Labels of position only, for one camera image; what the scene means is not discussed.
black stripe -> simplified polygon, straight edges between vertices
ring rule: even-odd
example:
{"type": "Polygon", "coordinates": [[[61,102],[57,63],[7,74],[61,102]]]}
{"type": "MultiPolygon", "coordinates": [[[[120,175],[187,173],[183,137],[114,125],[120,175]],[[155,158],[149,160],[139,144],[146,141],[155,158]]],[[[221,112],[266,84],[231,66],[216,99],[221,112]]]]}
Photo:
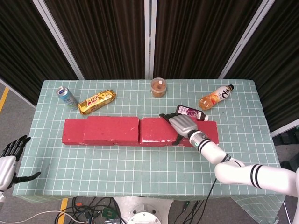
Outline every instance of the black stripe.
{"type": "Polygon", "coordinates": [[[230,161],[232,157],[226,153],[226,155],[224,156],[223,160],[221,162],[227,162],[227,161],[230,161]]]}
{"type": "Polygon", "coordinates": [[[202,146],[201,146],[201,148],[200,148],[200,150],[199,150],[200,153],[201,153],[202,148],[203,148],[207,143],[209,143],[209,142],[212,142],[212,141],[209,140],[209,141],[206,141],[204,144],[202,144],[202,146]]]}
{"type": "Polygon", "coordinates": [[[251,173],[250,173],[250,180],[251,180],[251,183],[252,183],[252,185],[255,186],[255,187],[256,187],[256,185],[253,183],[252,174],[253,174],[253,170],[254,170],[254,168],[255,168],[256,166],[258,166],[258,164],[254,165],[254,166],[252,167],[252,169],[251,169],[251,173]]]}
{"type": "Polygon", "coordinates": [[[260,187],[260,185],[258,184],[258,181],[257,181],[257,173],[258,173],[258,171],[259,171],[259,169],[262,167],[262,165],[260,165],[257,169],[256,169],[256,185],[259,187],[259,188],[261,188],[260,187]]]}
{"type": "Polygon", "coordinates": [[[202,142],[200,142],[197,146],[197,151],[199,151],[199,147],[201,146],[202,143],[204,143],[205,141],[210,140],[210,139],[204,139],[202,142]]]}
{"type": "Polygon", "coordinates": [[[241,166],[237,161],[234,161],[234,160],[230,160],[230,161],[235,162],[236,164],[239,165],[239,167],[241,166]]]}

metal frame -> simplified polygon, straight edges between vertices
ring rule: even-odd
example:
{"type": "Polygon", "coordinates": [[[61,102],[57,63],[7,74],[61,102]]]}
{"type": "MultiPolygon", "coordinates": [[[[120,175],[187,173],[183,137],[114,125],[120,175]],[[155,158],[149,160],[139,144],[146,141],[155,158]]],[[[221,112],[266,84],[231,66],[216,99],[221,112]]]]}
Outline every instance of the metal frame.
{"type": "Polygon", "coordinates": [[[249,25],[247,26],[244,34],[242,35],[241,39],[239,40],[236,48],[234,49],[232,55],[230,56],[228,62],[224,66],[221,74],[219,75],[218,79],[223,79],[228,71],[231,69],[233,64],[235,63],[236,59],[244,49],[245,45],[249,41],[249,39],[254,34],[256,28],[259,26],[263,18],[268,13],[269,9],[272,7],[275,0],[263,0],[260,7],[257,9],[256,13],[252,17],[252,20],[250,21],[249,25]]]}
{"type": "Polygon", "coordinates": [[[34,109],[36,109],[36,106],[34,106],[25,97],[23,97],[18,91],[16,91],[15,89],[13,89],[9,84],[7,84],[6,82],[4,82],[2,79],[0,79],[0,83],[2,83],[3,85],[7,86],[11,92],[13,92],[15,95],[17,95],[22,100],[24,100],[26,103],[28,103],[30,106],[32,106],[34,109]]]}
{"type": "Polygon", "coordinates": [[[281,128],[279,128],[279,129],[277,129],[273,132],[271,132],[271,137],[273,138],[273,137],[275,137],[275,136],[277,136],[277,135],[279,135],[283,132],[286,132],[286,131],[294,128],[294,127],[297,127],[297,126],[299,126],[299,119],[297,119],[297,120],[295,120],[295,121],[293,121],[293,122],[291,122],[291,123],[289,123],[285,126],[282,126],[281,128]]]}
{"type": "Polygon", "coordinates": [[[52,14],[50,13],[46,3],[44,0],[32,0],[35,4],[37,10],[41,14],[43,20],[47,24],[49,30],[51,31],[52,35],[54,36],[56,42],[58,43],[60,49],[62,50],[64,56],[66,57],[67,61],[69,62],[71,68],[74,70],[76,76],[79,80],[84,80],[84,76],[82,75],[75,58],[73,57],[65,39],[63,38],[57,24],[55,23],[52,14]]]}
{"type": "Polygon", "coordinates": [[[145,79],[154,76],[157,0],[144,0],[145,79]]]}
{"type": "Polygon", "coordinates": [[[149,79],[150,63],[150,0],[144,0],[145,79],[149,79]]]}

plastic bottle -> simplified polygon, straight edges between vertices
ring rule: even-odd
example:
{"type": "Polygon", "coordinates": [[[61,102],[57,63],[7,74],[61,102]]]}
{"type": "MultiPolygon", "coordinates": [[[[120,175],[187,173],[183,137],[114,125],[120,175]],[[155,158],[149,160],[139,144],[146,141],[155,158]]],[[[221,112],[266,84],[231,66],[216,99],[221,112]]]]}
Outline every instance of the plastic bottle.
{"type": "Polygon", "coordinates": [[[199,101],[199,106],[202,110],[211,109],[216,103],[222,101],[223,99],[226,99],[233,89],[233,85],[219,87],[210,95],[201,98],[199,101]]]}

gold wrapper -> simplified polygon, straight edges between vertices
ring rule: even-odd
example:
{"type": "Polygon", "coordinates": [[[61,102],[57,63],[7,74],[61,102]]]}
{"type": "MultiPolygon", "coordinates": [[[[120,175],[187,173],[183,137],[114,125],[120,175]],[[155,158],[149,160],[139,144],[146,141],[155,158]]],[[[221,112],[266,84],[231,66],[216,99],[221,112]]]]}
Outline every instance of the gold wrapper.
{"type": "Polygon", "coordinates": [[[105,90],[94,95],[78,104],[81,114],[89,114],[106,104],[109,104],[116,98],[116,93],[112,90],[105,90]]]}

white robotic arm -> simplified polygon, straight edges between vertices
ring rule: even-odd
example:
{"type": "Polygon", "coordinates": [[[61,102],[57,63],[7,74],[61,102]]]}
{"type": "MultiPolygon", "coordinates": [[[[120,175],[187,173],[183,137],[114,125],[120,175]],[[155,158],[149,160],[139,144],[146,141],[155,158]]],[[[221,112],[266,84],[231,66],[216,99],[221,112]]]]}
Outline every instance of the white robotic arm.
{"type": "MultiPolygon", "coordinates": [[[[216,178],[222,183],[241,183],[257,188],[273,190],[285,195],[299,197],[299,169],[297,173],[283,168],[264,165],[245,166],[241,161],[232,158],[219,146],[198,130],[195,122],[187,115],[179,113],[160,114],[178,132],[174,145],[182,138],[189,142],[215,166],[216,178]]],[[[299,200],[294,224],[299,223],[299,200]]]]}

